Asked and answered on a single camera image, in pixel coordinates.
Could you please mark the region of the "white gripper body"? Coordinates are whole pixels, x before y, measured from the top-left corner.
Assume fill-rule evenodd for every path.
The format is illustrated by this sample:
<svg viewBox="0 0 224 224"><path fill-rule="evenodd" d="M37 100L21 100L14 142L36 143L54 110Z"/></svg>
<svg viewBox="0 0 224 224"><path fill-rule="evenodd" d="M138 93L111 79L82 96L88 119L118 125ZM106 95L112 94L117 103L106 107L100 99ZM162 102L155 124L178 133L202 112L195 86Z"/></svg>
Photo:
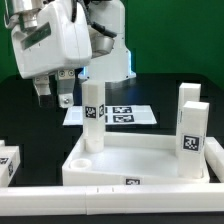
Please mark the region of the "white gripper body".
<svg viewBox="0 0 224 224"><path fill-rule="evenodd" d="M57 70L88 65L92 49L83 7L77 4L71 21L71 0L54 0L37 14L37 28L30 34L16 25L11 32L20 75L33 78Z"/></svg>

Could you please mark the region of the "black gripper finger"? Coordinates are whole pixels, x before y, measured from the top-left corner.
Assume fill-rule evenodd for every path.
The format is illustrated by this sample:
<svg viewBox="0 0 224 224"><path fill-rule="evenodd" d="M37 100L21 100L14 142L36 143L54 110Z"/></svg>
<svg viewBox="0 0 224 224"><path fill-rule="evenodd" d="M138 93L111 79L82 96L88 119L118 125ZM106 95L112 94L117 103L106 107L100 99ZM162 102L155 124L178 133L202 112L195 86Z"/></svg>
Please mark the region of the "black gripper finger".
<svg viewBox="0 0 224 224"><path fill-rule="evenodd" d="M57 82L59 106L61 108L72 107L74 104L75 71L72 69L58 70L55 79Z"/></svg>
<svg viewBox="0 0 224 224"><path fill-rule="evenodd" d="M35 77L33 85L38 96L39 106L42 108L52 108L54 106L54 97L51 93L49 77Z"/></svg>

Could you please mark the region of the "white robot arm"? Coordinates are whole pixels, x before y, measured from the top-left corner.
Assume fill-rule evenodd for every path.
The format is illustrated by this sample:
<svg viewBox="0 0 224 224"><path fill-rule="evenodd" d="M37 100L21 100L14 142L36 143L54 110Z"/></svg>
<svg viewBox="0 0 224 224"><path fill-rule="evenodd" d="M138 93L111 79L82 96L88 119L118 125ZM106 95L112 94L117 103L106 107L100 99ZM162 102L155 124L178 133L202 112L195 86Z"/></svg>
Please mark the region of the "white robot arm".
<svg viewBox="0 0 224 224"><path fill-rule="evenodd" d="M77 78L119 84L135 77L121 0L5 0L5 6L19 73L33 81L40 106L71 107Z"/></svg>

